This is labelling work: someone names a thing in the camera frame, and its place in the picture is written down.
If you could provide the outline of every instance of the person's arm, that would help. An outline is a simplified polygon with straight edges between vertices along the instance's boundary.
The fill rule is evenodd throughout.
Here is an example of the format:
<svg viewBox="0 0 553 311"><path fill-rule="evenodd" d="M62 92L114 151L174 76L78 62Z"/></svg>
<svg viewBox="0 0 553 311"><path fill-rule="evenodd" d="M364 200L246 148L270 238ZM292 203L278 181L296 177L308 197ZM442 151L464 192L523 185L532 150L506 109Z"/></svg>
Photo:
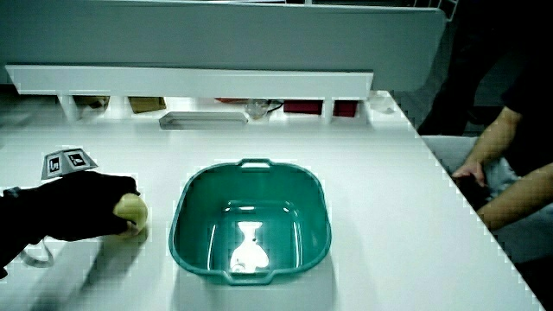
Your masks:
<svg viewBox="0 0 553 311"><path fill-rule="evenodd" d="M499 158L509 147L515 136L522 115L508 107L482 132L465 163L478 162L486 165Z"/></svg>
<svg viewBox="0 0 553 311"><path fill-rule="evenodd" d="M503 108L499 116L482 132L464 164L451 176L455 179L474 176L481 187L486 186L482 167L491 160L499 158L515 137L522 115L508 107Z"/></svg>
<svg viewBox="0 0 553 311"><path fill-rule="evenodd" d="M497 230L522 219L553 202L553 163L532 171L516 181L478 215L489 230Z"/></svg>

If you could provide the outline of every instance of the white wall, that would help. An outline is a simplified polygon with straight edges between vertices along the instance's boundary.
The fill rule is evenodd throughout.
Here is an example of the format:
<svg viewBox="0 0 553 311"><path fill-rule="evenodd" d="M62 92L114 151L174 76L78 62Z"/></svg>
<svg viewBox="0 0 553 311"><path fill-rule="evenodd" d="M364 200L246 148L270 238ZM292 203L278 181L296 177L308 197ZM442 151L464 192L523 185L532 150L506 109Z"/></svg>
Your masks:
<svg viewBox="0 0 553 311"><path fill-rule="evenodd" d="M0 0L0 82L12 64L374 70L413 90L434 60L440 10L183 1Z"/></svg>

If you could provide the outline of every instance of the ar tag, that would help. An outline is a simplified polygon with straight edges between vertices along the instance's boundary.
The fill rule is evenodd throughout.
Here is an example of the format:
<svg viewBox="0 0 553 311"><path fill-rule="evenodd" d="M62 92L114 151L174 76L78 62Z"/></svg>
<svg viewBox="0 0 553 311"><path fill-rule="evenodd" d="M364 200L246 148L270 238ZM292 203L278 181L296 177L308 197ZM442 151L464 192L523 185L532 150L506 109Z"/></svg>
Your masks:
<svg viewBox="0 0 553 311"><path fill-rule="evenodd" d="M46 180L97 167L83 149L61 150L44 156L41 179Z"/></svg>

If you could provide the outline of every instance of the yellow fruit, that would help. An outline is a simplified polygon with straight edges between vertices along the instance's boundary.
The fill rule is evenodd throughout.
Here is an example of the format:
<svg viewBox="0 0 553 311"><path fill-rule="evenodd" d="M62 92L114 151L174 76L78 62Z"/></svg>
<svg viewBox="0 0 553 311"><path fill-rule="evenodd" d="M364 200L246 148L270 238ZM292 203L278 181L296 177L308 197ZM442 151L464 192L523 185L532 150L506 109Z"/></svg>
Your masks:
<svg viewBox="0 0 553 311"><path fill-rule="evenodd" d="M148 207L136 194L124 194L113 208L113 213L122 219L133 221L141 231L146 226Z"/></svg>

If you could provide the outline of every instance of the red box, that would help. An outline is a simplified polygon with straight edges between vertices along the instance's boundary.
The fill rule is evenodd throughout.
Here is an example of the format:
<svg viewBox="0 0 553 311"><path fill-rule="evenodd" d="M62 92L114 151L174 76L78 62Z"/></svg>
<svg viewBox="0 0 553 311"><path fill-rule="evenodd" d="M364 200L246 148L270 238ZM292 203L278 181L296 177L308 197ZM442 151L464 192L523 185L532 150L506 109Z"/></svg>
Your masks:
<svg viewBox="0 0 553 311"><path fill-rule="evenodd" d="M322 100L285 99L284 112L322 114Z"/></svg>
<svg viewBox="0 0 553 311"><path fill-rule="evenodd" d="M357 100L336 100L333 114L336 117L355 117L357 103Z"/></svg>

